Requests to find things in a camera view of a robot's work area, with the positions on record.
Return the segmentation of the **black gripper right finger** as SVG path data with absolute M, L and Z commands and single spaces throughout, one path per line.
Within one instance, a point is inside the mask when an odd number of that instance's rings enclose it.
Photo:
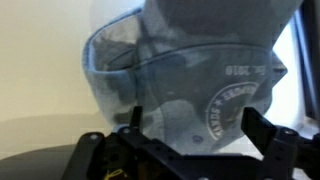
M 320 180 L 320 134 L 311 139 L 297 131 L 272 124 L 256 109 L 245 107 L 241 129 L 263 155 L 257 180 L 294 180 L 302 169 L 311 180 Z

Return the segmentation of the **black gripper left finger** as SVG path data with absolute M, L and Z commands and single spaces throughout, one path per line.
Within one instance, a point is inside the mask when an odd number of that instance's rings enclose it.
M 62 180 L 180 180 L 169 168 L 176 153 L 140 131 L 143 108 L 133 108 L 128 124 L 110 135 L 100 132 L 80 137 Z

